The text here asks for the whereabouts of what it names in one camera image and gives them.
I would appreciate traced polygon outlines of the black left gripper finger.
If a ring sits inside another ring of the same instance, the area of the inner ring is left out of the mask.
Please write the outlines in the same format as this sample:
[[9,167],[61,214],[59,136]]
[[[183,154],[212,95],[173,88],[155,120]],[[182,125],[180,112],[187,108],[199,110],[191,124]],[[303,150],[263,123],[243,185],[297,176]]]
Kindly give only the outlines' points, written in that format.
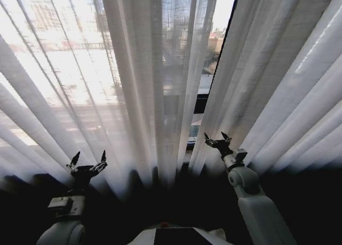
[[77,165],[77,162],[79,160],[79,156],[80,156],[80,151],[77,152],[77,154],[71,159],[71,162],[69,164],[66,165],[66,167],[68,168],[68,170],[71,172],[71,173],[74,173],[77,171],[77,168],[76,168],[76,165]]
[[107,162],[106,162],[106,151],[104,150],[100,162],[99,162],[97,165],[93,166],[93,167],[90,169],[90,171],[91,171],[93,174],[99,174],[99,173],[100,173],[101,171],[103,171],[106,167],[107,167]]

